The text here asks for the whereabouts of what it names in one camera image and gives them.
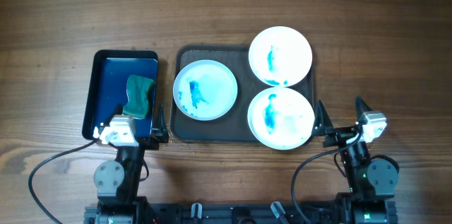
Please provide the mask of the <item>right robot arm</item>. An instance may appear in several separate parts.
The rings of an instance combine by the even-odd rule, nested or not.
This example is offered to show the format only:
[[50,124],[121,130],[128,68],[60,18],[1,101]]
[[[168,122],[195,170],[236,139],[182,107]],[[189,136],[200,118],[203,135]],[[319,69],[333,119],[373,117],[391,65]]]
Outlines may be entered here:
[[323,147],[335,147],[337,167],[347,179],[349,192],[338,193],[314,215],[317,223],[397,223],[395,196],[400,166],[386,155],[369,153],[368,144],[380,137],[387,118],[373,111],[360,97],[355,99],[357,121],[334,127],[322,102],[316,104],[312,134],[324,137]]

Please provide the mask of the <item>white plate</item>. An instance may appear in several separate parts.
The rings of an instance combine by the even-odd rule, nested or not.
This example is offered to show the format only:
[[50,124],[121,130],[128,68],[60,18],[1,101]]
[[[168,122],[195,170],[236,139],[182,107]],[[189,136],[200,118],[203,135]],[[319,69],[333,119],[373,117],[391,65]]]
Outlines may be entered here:
[[269,148],[286,151],[304,145],[311,138],[314,110],[296,90],[273,87],[252,99],[246,118],[258,141]]
[[186,65],[173,84],[173,99],[187,117],[210,121],[225,115],[234,105],[238,83],[229,68],[218,61],[198,60]]
[[313,63],[308,40],[297,30],[274,26],[260,32],[249,47],[249,65],[263,83],[290,87],[302,81]]

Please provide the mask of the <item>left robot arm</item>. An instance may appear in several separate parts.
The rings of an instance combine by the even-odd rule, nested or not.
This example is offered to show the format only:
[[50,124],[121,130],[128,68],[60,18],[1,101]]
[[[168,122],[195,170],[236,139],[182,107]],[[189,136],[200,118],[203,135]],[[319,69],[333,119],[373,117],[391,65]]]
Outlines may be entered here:
[[160,106],[158,124],[152,127],[148,138],[136,138],[133,117],[123,114],[117,105],[110,117],[95,129],[96,138],[114,146],[114,160],[100,164],[93,180],[97,187],[98,203],[86,208],[84,223],[159,223],[160,220],[144,196],[138,195],[143,181],[141,169],[145,166],[146,150],[156,151],[161,143],[169,141],[164,107]]

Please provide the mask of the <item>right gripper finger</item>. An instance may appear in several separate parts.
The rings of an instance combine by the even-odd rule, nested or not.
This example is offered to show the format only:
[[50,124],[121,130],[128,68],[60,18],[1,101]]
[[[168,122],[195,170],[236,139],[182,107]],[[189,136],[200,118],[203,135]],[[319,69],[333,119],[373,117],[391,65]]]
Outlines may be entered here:
[[326,136],[332,134],[334,130],[333,123],[328,113],[319,100],[316,104],[314,125],[311,131],[312,136]]
[[358,124],[366,124],[367,123],[367,114],[372,111],[372,108],[368,106],[368,104],[363,101],[361,96],[357,96],[355,98],[355,109],[357,113],[357,123]]

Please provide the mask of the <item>green and yellow sponge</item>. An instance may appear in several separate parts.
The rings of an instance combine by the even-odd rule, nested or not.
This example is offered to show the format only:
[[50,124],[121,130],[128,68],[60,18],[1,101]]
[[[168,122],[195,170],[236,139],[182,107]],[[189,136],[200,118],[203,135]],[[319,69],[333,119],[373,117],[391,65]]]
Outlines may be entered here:
[[151,93],[154,86],[153,79],[130,75],[126,82],[128,101],[123,106],[123,114],[135,119],[146,119],[151,110]]

